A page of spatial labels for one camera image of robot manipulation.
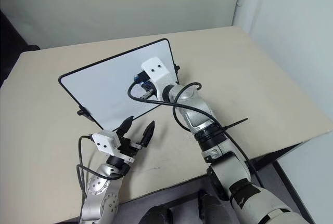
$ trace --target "gray wall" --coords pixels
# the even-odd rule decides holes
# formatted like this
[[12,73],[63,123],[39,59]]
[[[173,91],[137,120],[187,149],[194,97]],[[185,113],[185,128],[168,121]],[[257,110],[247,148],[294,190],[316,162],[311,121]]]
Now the gray wall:
[[[333,0],[241,2],[235,24],[249,32],[333,121]],[[330,133],[279,160],[317,224],[331,220],[332,150]]]
[[236,0],[0,0],[28,42],[50,48],[229,26]]

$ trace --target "white board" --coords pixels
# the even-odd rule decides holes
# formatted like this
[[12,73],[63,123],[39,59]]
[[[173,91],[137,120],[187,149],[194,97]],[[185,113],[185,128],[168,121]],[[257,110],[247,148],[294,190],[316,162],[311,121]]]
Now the white board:
[[[175,82],[178,81],[169,41],[161,39],[64,74],[59,82],[101,128],[114,130],[127,117],[138,118],[156,107],[134,101],[127,95],[133,78],[142,71],[141,64],[152,57],[160,58]],[[139,86],[132,90],[137,97],[144,93]]]

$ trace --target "table surface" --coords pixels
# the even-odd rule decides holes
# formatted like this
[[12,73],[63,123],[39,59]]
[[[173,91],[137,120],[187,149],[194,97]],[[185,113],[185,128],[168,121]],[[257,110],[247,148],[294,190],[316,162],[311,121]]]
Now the table surface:
[[[248,117],[229,133],[250,158],[309,140],[333,123],[238,27],[161,34],[22,53],[0,93],[0,222],[49,223],[79,215],[77,141],[99,128],[82,116],[58,84],[61,74],[166,37],[182,84],[200,94],[223,125]],[[140,139],[155,120],[148,149],[124,178],[121,202],[205,174],[208,164],[171,109],[157,107],[132,125]],[[106,158],[83,144],[91,168]]]

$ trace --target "gray floor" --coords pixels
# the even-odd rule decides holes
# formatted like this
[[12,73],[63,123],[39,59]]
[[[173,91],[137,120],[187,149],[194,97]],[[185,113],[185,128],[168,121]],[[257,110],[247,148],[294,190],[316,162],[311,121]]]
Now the gray floor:
[[[295,212],[299,213],[299,210],[292,200],[290,194],[282,183],[279,175],[276,173],[274,167],[269,165],[259,171],[265,187],[291,207]],[[128,223],[139,223],[142,216],[151,207],[160,205],[188,194],[197,192],[199,189],[205,189],[207,192],[215,195],[213,188],[210,185],[208,177],[201,177],[193,181],[184,183],[180,186],[165,189],[145,197],[121,204],[119,207],[118,214],[114,220],[115,224],[128,224]],[[238,224],[237,217],[231,208],[229,202],[223,202],[225,205],[233,223]],[[178,223],[202,223],[198,217],[197,201],[192,200],[187,203],[178,205],[171,209],[173,213],[173,220],[175,224]]]

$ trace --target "black wire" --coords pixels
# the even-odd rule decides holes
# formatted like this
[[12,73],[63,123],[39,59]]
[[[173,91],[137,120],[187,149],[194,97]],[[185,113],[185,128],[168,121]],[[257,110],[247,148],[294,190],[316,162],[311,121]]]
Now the black wire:
[[84,169],[85,171],[88,171],[89,173],[93,174],[94,176],[100,177],[100,178],[105,179],[105,180],[114,181],[114,180],[117,180],[117,179],[120,179],[120,178],[123,177],[123,176],[121,176],[121,175],[118,175],[118,176],[115,176],[115,177],[104,176],[104,175],[101,175],[101,174],[99,174],[99,173],[97,173],[97,172],[91,170],[90,168],[81,165],[81,164],[78,164],[78,165],[76,166],[76,172],[77,172],[78,175],[80,174],[80,168]]
[[253,173],[254,173],[254,176],[257,178],[257,181],[259,183],[259,185],[263,188],[264,185],[257,173],[257,171],[255,170],[255,167],[253,166],[253,164],[251,163],[250,159],[247,157],[247,155],[245,154],[245,152],[241,149],[241,147],[238,145],[238,143],[226,132],[226,129],[225,127],[223,127],[220,122],[214,118],[211,114],[207,113],[206,111],[203,111],[203,110],[200,110],[200,109],[197,109],[195,107],[191,107],[191,106],[187,106],[185,104],[180,104],[180,103],[170,103],[170,102],[164,102],[164,101],[158,101],[158,100],[148,100],[148,99],[143,99],[143,98],[137,98],[137,97],[134,97],[132,94],[131,94],[131,91],[133,89],[133,87],[136,85],[137,83],[136,82],[133,82],[129,89],[127,90],[127,95],[135,100],[135,101],[139,101],[139,102],[144,102],[144,103],[153,103],[153,104],[161,104],[161,105],[164,105],[164,106],[172,106],[172,107],[180,107],[180,108],[184,108],[184,109],[188,109],[188,110],[192,110],[192,111],[196,111],[198,113],[201,113],[207,117],[209,117],[211,120],[213,120],[215,122],[215,124],[221,128],[223,130],[223,133],[230,139],[230,141],[236,146],[237,149],[239,149],[240,153],[244,156],[246,162],[248,163],[248,165],[250,166],[250,168],[253,170]]
[[[81,136],[79,138],[79,142],[78,142],[78,150],[79,150],[79,162],[81,165],[83,165],[82,162],[82,152],[81,152],[81,142],[83,138],[88,138],[90,139],[90,136]],[[81,220],[81,216],[82,216],[82,208],[83,208],[83,204],[85,202],[85,199],[87,198],[87,194],[85,192],[85,183],[84,183],[84,173],[83,173],[83,169],[81,169],[81,176],[78,175],[78,180],[79,180],[79,185],[82,191],[82,199],[81,199],[81,208],[80,208],[80,216],[79,216],[79,222]]]
[[[90,140],[90,136],[81,136],[79,138],[79,143],[78,143],[78,150],[79,150],[79,162],[81,165],[83,165],[83,162],[82,162],[82,152],[81,152],[81,142],[82,142],[82,139],[83,138],[87,138]],[[83,184],[83,195],[84,195],[84,198],[87,198],[87,195],[85,193],[85,183],[84,183],[84,174],[83,174],[83,169],[81,169],[81,179],[79,180],[79,183],[82,183]]]
[[[176,95],[176,97],[175,97],[175,99],[174,99],[173,102],[174,102],[174,103],[177,103],[178,98],[181,96],[181,94],[182,94],[187,88],[189,88],[189,87],[191,87],[191,86],[194,86],[194,85],[197,85],[197,86],[198,86],[197,90],[200,90],[201,87],[202,87],[201,84],[198,83],[198,82],[193,82],[193,83],[190,83],[190,84],[184,86],[184,88],[182,88],[182,89],[179,91],[179,93]],[[177,115],[176,115],[176,107],[175,107],[175,106],[172,107],[172,114],[173,114],[173,117],[175,118],[176,122],[179,124],[179,126],[180,126],[181,128],[183,128],[183,129],[186,130],[186,131],[190,131],[189,128],[185,127],[185,126],[179,121],[179,119],[178,119],[178,117],[177,117]]]
[[85,180],[84,180],[84,173],[83,173],[83,170],[86,170],[92,174],[94,174],[95,176],[98,176],[100,178],[103,178],[103,179],[107,179],[107,180],[116,180],[116,179],[119,179],[121,178],[122,176],[120,177],[106,177],[106,176],[103,176],[85,166],[83,166],[83,162],[82,162],[82,150],[81,150],[81,143],[82,143],[82,139],[83,138],[87,138],[89,140],[92,141],[91,137],[90,136],[81,136],[79,138],[79,143],[78,143],[78,150],[79,150],[79,162],[80,164],[78,164],[76,166],[76,173],[78,175],[78,181],[79,181],[79,185],[80,185],[80,188],[81,188],[81,191],[82,191],[82,199],[81,199],[81,210],[80,210],[80,216],[79,216],[79,221],[81,220],[81,216],[82,216],[82,208],[83,208],[83,204],[85,202],[85,199],[87,198],[87,194],[85,192]]

